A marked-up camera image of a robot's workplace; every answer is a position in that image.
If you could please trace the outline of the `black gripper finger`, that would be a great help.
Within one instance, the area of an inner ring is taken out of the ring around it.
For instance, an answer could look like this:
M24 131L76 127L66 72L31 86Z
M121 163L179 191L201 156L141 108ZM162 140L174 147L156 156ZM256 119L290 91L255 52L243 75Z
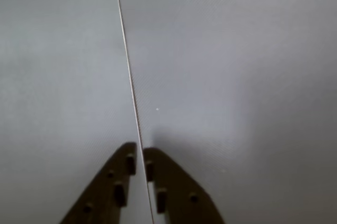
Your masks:
M170 156L150 147L143 157L156 213L166 223L225 223L209 194Z
M120 223L130 177L136 174L137 144L121 145L81 193L61 223Z

